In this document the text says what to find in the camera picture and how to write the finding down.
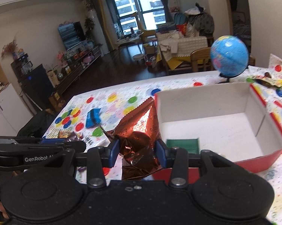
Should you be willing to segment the left hand in glove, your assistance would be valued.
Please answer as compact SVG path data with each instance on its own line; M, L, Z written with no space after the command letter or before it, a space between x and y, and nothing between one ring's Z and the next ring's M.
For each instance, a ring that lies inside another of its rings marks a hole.
M2 216L5 218L5 219L9 219L9 216L2 204L2 202L0 202L0 212L2 213Z

